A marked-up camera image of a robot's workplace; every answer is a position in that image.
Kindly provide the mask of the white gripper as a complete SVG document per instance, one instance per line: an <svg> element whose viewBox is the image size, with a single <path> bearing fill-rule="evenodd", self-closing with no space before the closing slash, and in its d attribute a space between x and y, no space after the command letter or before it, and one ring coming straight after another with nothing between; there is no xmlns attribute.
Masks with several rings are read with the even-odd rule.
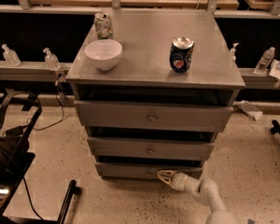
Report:
<svg viewBox="0 0 280 224"><path fill-rule="evenodd" d="M185 191L189 194L198 193L200 181L184 173L178 173L175 170L159 170L157 177L175 190Z"/></svg>

